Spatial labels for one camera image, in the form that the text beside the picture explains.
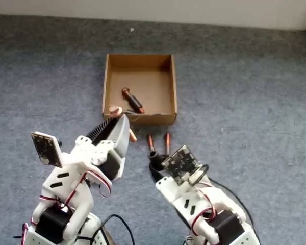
black cable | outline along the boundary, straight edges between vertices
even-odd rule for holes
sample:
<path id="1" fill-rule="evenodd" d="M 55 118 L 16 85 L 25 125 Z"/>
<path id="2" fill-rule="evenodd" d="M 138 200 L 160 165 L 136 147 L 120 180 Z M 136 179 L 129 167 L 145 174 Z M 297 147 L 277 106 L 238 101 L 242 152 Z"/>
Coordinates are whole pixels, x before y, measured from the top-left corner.
<path id="1" fill-rule="evenodd" d="M 257 229 L 256 229 L 255 224 L 254 224 L 254 220 L 253 220 L 253 218 L 252 218 L 250 212 L 248 211 L 248 208 L 245 206 L 245 204 L 244 204 L 244 203 L 240 200 L 240 198 L 239 198 L 232 190 L 230 190 L 228 187 L 226 187 L 225 185 L 220 184 L 219 182 L 217 182 L 217 181 L 211 179 L 210 177 L 209 177 L 209 179 L 210 179 L 210 181 L 214 182 L 215 184 L 217 184 L 217 185 L 223 187 L 224 189 L 226 189 L 227 191 L 229 191 L 229 192 L 238 200 L 238 202 L 240 203 L 240 205 L 245 209 L 246 213 L 248 214 L 248 217 L 249 217 L 250 222 L 251 222 L 251 226 L 253 227 L 253 230 L 254 230 L 254 232 L 255 232 L 255 234 L 256 234 L 256 237 L 257 237 L 258 241 L 259 241 L 260 244 L 261 244 L 259 234 L 258 234 Z"/>
<path id="2" fill-rule="evenodd" d="M 126 221 L 124 221 L 124 219 L 121 216 L 119 216 L 118 214 L 111 214 L 109 217 L 107 217 L 101 223 L 101 225 L 98 227 L 98 229 L 94 232 L 92 237 L 78 236 L 77 239 L 89 240 L 90 241 L 90 245 L 93 245 L 94 241 L 95 241 L 95 237 L 98 234 L 98 232 L 103 228 L 103 226 L 106 224 L 106 222 L 108 222 L 112 217 L 116 217 L 116 218 L 120 219 L 121 222 L 124 224 L 124 226 L 126 226 L 128 232 L 129 232 L 129 235 L 131 236 L 132 244 L 135 245 L 135 240 L 134 240 L 133 233 L 132 233 L 131 229 L 129 228 L 129 226 L 126 223 Z"/>
<path id="3" fill-rule="evenodd" d="M 209 166 L 208 166 L 207 164 L 205 164 L 205 165 L 203 165 L 202 167 L 200 167 L 199 170 L 197 170 L 197 171 L 201 171 L 202 169 L 204 169 L 203 172 L 202 172 L 202 174 L 194 181 L 194 183 L 190 183 L 190 182 L 188 181 L 189 184 L 190 184 L 191 186 L 196 185 L 199 181 L 202 180 L 202 178 L 203 178 L 203 177 L 205 176 L 205 174 L 208 172 Z"/>

screw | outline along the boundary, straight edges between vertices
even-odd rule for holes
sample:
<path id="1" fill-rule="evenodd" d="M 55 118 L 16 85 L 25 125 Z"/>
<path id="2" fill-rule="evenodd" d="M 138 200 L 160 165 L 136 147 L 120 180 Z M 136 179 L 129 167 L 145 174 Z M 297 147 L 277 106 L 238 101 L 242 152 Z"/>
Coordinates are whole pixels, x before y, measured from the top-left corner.
<path id="1" fill-rule="evenodd" d="M 129 88 L 123 88 L 121 90 L 121 94 L 135 111 L 141 114 L 144 113 L 142 104 L 138 101 L 138 99 L 136 99 L 135 96 L 131 95 Z"/>
<path id="2" fill-rule="evenodd" d="M 170 155 L 170 133 L 166 133 L 164 135 L 164 140 L 165 140 L 165 152 L 166 152 L 166 155 Z"/>
<path id="3" fill-rule="evenodd" d="M 147 135 L 147 143 L 148 143 L 149 150 L 151 152 L 153 152 L 154 151 L 154 145 L 153 145 L 152 136 L 150 134 Z"/>

electronic circuit board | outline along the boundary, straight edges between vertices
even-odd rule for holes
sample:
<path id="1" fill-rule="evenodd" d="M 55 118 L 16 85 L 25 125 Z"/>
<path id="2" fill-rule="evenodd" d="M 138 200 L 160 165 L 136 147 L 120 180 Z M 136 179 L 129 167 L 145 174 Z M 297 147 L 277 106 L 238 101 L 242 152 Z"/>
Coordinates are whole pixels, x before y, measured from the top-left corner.
<path id="1" fill-rule="evenodd" d="M 185 145 L 164 160 L 162 166 L 169 172 L 178 185 L 187 181 L 201 167 Z"/>

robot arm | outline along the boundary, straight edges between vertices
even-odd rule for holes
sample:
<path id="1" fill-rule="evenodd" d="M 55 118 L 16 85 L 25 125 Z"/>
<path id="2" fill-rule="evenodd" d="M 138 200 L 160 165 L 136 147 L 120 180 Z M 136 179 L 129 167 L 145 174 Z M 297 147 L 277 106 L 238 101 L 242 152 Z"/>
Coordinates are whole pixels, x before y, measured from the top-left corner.
<path id="1" fill-rule="evenodd" d="M 171 176 L 161 178 L 156 188 L 190 229 L 187 244 L 260 244 L 242 208 L 211 184 L 208 166 L 199 164 L 186 146 L 161 165 Z"/>
<path id="2" fill-rule="evenodd" d="M 112 181 L 123 173 L 129 134 L 128 118 L 122 115 L 105 121 L 86 136 L 79 136 L 73 150 L 65 153 L 61 152 L 54 136 L 32 133 L 41 162 L 55 166 L 42 186 L 42 197 L 33 213 L 32 225 L 39 233 L 43 229 L 50 229 L 42 224 L 43 215 L 49 219 L 45 222 L 53 223 L 56 222 L 55 215 L 67 215 L 62 210 L 55 210 L 57 214 L 49 213 L 58 202 L 72 210 L 67 212 L 70 217 L 64 225 L 63 239 L 71 240 L 76 236 L 94 205 L 85 179 L 105 185 L 111 192 Z"/>

red wire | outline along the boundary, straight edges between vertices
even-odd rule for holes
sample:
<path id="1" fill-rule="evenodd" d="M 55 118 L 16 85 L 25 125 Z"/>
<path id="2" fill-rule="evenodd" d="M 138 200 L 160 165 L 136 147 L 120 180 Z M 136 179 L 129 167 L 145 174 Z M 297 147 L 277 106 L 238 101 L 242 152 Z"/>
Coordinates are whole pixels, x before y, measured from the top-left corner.
<path id="1" fill-rule="evenodd" d="M 211 200 L 209 199 L 209 197 L 204 194 L 200 189 L 199 189 L 200 193 L 202 193 L 204 195 L 204 197 L 209 201 L 209 203 L 211 204 L 211 208 L 212 208 L 212 214 L 211 214 L 211 217 L 209 218 L 209 221 L 211 221 L 212 219 L 215 218 L 216 216 L 216 212 L 215 212 L 215 208 L 213 207 L 212 203 L 211 203 Z"/>
<path id="2" fill-rule="evenodd" d="M 20 245 L 25 244 L 26 231 L 29 229 L 29 225 L 27 223 L 22 224 L 22 233 L 21 233 L 21 241 Z"/>
<path id="3" fill-rule="evenodd" d="M 199 218 L 202 214 L 204 214 L 205 212 L 207 212 L 207 211 L 209 211 L 209 210 L 212 210 L 212 208 L 211 208 L 211 207 L 208 207 L 208 208 L 203 209 L 203 210 L 194 218 L 194 220 L 193 220 L 193 222 L 192 222 L 192 225 L 191 225 L 191 230 L 193 231 L 193 234 L 194 234 L 195 236 L 198 236 L 198 233 L 194 230 L 194 225 L 196 224 L 198 218 Z"/>
<path id="4" fill-rule="evenodd" d="M 91 172 L 91 174 L 95 175 L 101 182 L 104 183 L 104 185 L 106 186 L 106 188 L 107 188 L 108 191 L 109 191 L 109 196 L 110 196 L 110 194 L 111 194 L 111 187 L 110 187 L 110 185 L 107 183 L 107 181 L 105 181 L 105 179 L 103 179 L 100 175 L 94 173 L 93 171 L 89 171 L 89 172 Z M 102 197 L 104 197 L 104 198 L 109 197 L 109 196 L 103 195 L 103 194 L 101 193 L 101 189 L 100 189 L 100 194 L 101 194 Z"/>
<path id="5" fill-rule="evenodd" d="M 86 173 L 83 173 L 80 180 L 78 181 L 77 185 L 75 186 L 74 190 L 71 192 L 71 194 L 67 197 L 66 201 L 65 201 L 65 205 L 68 205 L 68 203 L 70 202 L 71 198 L 73 197 L 73 195 L 75 195 L 76 193 L 76 188 L 77 186 L 85 179 Z"/>
<path id="6" fill-rule="evenodd" d="M 56 202 L 58 202 L 60 205 L 63 204 L 64 207 L 67 207 L 67 208 L 68 208 L 68 211 L 72 213 L 71 207 L 70 207 L 68 204 L 64 204 L 60 199 L 49 198 L 49 197 L 45 197 L 45 196 L 43 196 L 43 195 L 39 196 L 39 199 L 44 199 L 44 200 L 48 200 L 48 201 L 56 201 Z"/>

